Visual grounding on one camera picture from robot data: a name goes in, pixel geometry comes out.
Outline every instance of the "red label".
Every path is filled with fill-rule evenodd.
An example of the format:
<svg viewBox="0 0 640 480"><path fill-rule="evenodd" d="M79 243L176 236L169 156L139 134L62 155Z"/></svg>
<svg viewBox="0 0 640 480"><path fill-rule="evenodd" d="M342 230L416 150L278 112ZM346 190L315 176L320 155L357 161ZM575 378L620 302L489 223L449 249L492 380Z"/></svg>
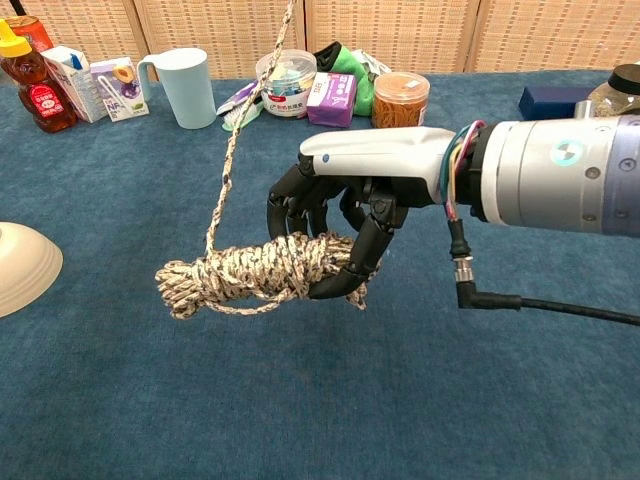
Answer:
<svg viewBox="0 0 640 480"><path fill-rule="evenodd" d="M47 118L62 113L64 107L60 103L56 92L47 85L35 85L29 90L31 101L38 109L38 113Z"/></svg>
<svg viewBox="0 0 640 480"><path fill-rule="evenodd" d="M280 97L278 95L269 94L269 100L271 100L272 102L282 103L287 101L287 97Z"/></svg>

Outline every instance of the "coiled rope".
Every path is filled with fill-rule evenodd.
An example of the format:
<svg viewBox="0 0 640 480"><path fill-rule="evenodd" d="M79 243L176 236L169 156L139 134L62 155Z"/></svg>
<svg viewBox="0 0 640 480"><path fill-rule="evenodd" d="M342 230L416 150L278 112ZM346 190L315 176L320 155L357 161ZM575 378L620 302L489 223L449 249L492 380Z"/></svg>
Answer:
<svg viewBox="0 0 640 480"><path fill-rule="evenodd" d="M295 233L279 237L262 246L230 247L216 250L215 237L227 196L232 188L233 152L240 136L240 125L249 107L264 88L280 59L296 0L289 0L269 67L258 86L244 103L227 145L222 173L222 188L206 236L206 254L193 263L168 262L155 276L158 289L171 315L186 320L200 308L208 307L225 314L255 315L274 310L294 298L306 298L311 284L336 275L347 265L353 240L335 233L316 238ZM359 309L366 308L366 285L346 299ZM234 300L255 297L265 303L255 308L229 306Z"/></svg>

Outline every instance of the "table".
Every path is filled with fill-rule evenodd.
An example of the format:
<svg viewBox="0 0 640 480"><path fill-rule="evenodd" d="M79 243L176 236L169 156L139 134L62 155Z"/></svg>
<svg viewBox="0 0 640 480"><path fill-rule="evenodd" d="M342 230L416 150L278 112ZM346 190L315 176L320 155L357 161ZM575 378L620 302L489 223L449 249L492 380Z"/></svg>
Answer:
<svg viewBox="0 0 640 480"><path fill-rule="evenodd" d="M433 75L426 123L518 120L525 85L606 77ZM241 85L214 82L216 102ZM0 219L65 255L52 288L0 320L3 478L638 476L640 329L458 310L440 208L410 212L364 312L172 319L154 274L204 253L228 134L180 129L155 88L146 117L55 135L0 88ZM325 130L266 113L246 128L218 248L268 240L269 187ZM640 312L637 241L465 226L484 289Z"/></svg>

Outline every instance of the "rope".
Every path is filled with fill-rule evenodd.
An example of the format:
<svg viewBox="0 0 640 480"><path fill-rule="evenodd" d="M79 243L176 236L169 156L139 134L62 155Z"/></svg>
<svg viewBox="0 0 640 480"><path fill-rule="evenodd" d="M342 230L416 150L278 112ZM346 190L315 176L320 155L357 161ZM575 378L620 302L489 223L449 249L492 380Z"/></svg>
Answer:
<svg viewBox="0 0 640 480"><path fill-rule="evenodd" d="M186 320L204 306L225 314L241 315L274 310L294 298L306 298L311 284L338 274L349 261L353 240L334 233L318 238L292 234L262 246L230 247L222 251L215 248L216 232L232 188L231 167L240 126L280 59L295 4L296 0L288 1L269 67L244 103L229 138L222 172L222 188L207 230L206 255L190 264L181 260L170 261L156 273L158 289L170 308L171 315L176 319ZM363 283L346 298L357 308L364 309L366 293L366 285ZM227 305L234 300L252 296L266 303L255 308Z"/></svg>

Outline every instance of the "cup handle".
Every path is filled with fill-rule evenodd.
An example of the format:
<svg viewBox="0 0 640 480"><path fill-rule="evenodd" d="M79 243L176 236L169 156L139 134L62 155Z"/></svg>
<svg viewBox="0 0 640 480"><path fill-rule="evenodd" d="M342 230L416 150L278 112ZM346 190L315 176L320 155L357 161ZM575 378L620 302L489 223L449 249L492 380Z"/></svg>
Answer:
<svg viewBox="0 0 640 480"><path fill-rule="evenodd" d="M154 65L157 55L147 55L138 62L138 79L140 80L140 87L142 88L142 96L145 102L148 102L151 98L151 86L149 84L149 65Z"/></svg>

